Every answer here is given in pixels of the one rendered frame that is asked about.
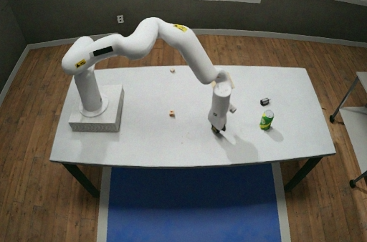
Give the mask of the tan square mat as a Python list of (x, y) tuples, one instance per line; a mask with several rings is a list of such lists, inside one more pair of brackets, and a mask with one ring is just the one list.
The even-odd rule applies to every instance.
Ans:
[[(232, 79), (231, 79), (231, 77), (230, 77), (230, 75), (229, 75), (229, 72), (227, 72), (227, 74), (228, 74), (228, 76), (229, 76), (230, 80), (232, 81)], [(216, 82), (215, 82), (215, 81), (213, 81), (213, 82), (211, 83), (212, 88), (214, 88), (214, 85), (215, 85), (215, 84), (216, 84)], [(233, 84), (233, 81), (232, 81), (232, 88), (235, 88), (235, 87), (234, 87), (234, 84)]]

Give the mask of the green and yellow drink can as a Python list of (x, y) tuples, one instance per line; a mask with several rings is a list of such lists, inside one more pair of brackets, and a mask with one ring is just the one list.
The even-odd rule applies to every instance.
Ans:
[(270, 125), (272, 124), (273, 119), (274, 119), (274, 112), (272, 110), (266, 110), (263, 113), (259, 126), (263, 130), (268, 130), (270, 128)]

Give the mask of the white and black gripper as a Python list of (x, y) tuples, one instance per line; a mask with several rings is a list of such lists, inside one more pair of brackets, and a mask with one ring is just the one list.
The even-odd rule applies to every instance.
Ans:
[(215, 117), (211, 113), (211, 108), (208, 113), (208, 121), (211, 123), (211, 129), (213, 130), (213, 127), (215, 126), (216, 132), (219, 133), (221, 130), (226, 131), (226, 125), (227, 125), (227, 114), (223, 117)]

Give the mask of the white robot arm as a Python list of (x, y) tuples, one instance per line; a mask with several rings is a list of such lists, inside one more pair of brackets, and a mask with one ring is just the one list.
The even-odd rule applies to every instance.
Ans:
[(108, 98), (99, 91), (97, 85), (95, 64), (115, 56), (142, 59), (152, 50), (157, 38), (180, 52), (200, 83), (216, 82), (211, 101), (211, 113), (214, 116), (223, 117), (228, 111), (232, 114), (236, 112), (236, 107), (229, 102), (232, 81), (223, 69), (214, 68), (196, 35), (186, 26), (169, 24), (153, 17), (143, 20), (134, 33), (124, 39), (119, 34), (95, 42), (89, 37), (80, 37), (64, 55), (62, 69), (66, 74), (74, 75), (81, 98), (79, 110), (83, 116), (97, 117), (108, 108)]

